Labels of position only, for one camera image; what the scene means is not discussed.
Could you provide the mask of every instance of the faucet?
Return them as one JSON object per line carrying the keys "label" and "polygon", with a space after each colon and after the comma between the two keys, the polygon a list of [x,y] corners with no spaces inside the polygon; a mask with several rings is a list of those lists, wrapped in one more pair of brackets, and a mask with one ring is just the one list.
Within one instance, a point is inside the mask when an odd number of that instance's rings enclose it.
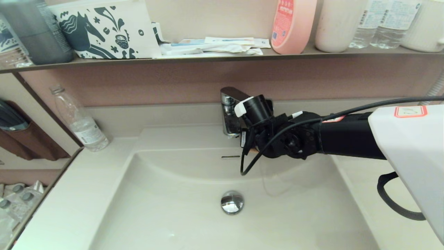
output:
{"label": "faucet", "polygon": [[233,87],[221,89],[223,132],[231,137],[241,134],[241,119],[234,113],[234,107],[250,96]]}

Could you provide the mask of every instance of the gray container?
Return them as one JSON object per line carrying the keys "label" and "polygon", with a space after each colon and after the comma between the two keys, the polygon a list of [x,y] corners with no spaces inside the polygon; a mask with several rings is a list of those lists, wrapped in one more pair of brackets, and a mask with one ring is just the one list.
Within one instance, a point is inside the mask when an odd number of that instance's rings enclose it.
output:
{"label": "gray container", "polygon": [[73,51],[44,0],[0,0],[6,18],[36,65],[70,62]]}

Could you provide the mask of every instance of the shelf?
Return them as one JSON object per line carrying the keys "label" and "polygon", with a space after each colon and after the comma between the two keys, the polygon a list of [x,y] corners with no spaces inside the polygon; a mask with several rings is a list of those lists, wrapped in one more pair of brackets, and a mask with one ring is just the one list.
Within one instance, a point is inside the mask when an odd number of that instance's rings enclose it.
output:
{"label": "shelf", "polygon": [[142,65],[142,64],[160,64],[160,63],[192,63],[192,62],[226,62],[226,61],[255,61],[255,60],[294,60],[294,59],[320,59],[320,58],[351,58],[351,57],[373,57],[373,56],[427,56],[443,57],[444,53],[425,53],[413,51],[407,48],[399,47],[397,49],[380,49],[373,46],[368,48],[356,49],[349,48],[343,53],[325,53],[309,44],[302,54],[280,55],[272,49],[262,49],[262,56],[226,56],[213,57],[206,54],[204,57],[183,57],[183,58],[158,58],[158,59],[82,59],[76,57],[72,62],[62,64],[38,65],[16,69],[3,69],[2,73],[15,73],[23,71],[33,71],[42,69],[64,69],[79,66],[105,66],[105,65]]}

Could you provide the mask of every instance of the bottle label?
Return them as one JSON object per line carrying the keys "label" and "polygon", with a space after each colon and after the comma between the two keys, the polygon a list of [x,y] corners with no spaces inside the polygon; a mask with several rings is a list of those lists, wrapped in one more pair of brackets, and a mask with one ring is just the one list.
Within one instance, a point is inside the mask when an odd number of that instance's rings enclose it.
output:
{"label": "bottle label", "polygon": [[359,22],[359,28],[375,29],[384,16],[389,0],[370,0]]}
{"label": "bottle label", "polygon": [[271,40],[280,46],[287,38],[293,22],[294,0],[279,0]]}
{"label": "bottle label", "polygon": [[421,0],[390,0],[379,26],[408,30],[421,4]]}
{"label": "bottle label", "polygon": [[96,143],[104,136],[102,131],[97,127],[97,124],[94,124],[90,129],[74,132],[74,134],[84,145]]}
{"label": "bottle label", "polygon": [[48,8],[45,2],[39,3],[36,5],[37,9],[39,10],[40,14],[43,16],[45,23],[48,25],[49,29],[51,30],[52,34],[55,37],[55,40],[59,44],[60,48],[64,53],[71,51],[71,47],[69,46],[68,42],[66,41],[65,36],[62,34],[62,31],[60,30],[59,24],[57,23],[54,14],[51,12],[51,10]]}

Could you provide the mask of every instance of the pink bottle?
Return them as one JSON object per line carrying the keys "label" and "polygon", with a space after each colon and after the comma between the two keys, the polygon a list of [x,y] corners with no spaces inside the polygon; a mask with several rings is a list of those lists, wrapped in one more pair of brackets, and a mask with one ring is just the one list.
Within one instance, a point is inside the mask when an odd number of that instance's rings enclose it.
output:
{"label": "pink bottle", "polygon": [[279,54],[300,54],[310,38],[317,0],[279,0],[271,45]]}

